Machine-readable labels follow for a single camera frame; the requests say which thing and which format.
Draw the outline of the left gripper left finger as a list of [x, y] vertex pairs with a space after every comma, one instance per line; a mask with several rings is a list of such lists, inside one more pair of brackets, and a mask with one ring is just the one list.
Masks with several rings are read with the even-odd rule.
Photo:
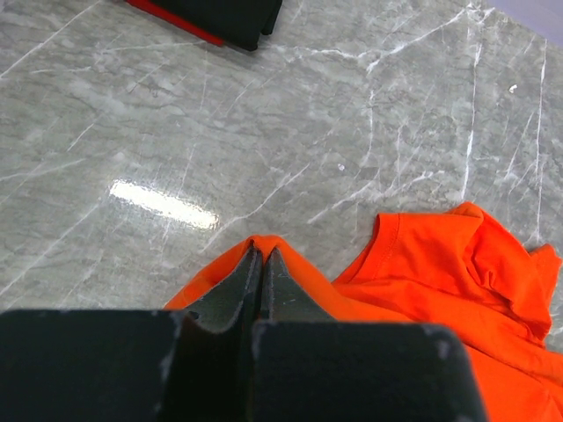
[[186, 306], [186, 314], [204, 331], [239, 332], [260, 312], [262, 253], [254, 244], [235, 268], [202, 298]]

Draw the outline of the orange t shirt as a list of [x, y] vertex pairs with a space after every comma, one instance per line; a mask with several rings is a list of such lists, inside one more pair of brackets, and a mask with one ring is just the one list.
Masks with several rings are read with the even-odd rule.
[[561, 420], [562, 356], [545, 340], [562, 261], [549, 244], [525, 250], [470, 202], [443, 214], [380, 214], [369, 243], [336, 280], [283, 238], [254, 235], [200, 270], [168, 307], [204, 296], [251, 246], [280, 252], [296, 284], [339, 320], [451, 328], [492, 421]]

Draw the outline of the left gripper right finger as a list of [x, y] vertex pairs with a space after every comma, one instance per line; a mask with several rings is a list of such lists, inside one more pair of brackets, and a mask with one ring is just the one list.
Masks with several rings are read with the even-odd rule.
[[281, 251], [274, 248], [266, 260], [261, 281], [260, 318], [283, 322], [332, 322], [290, 275]]

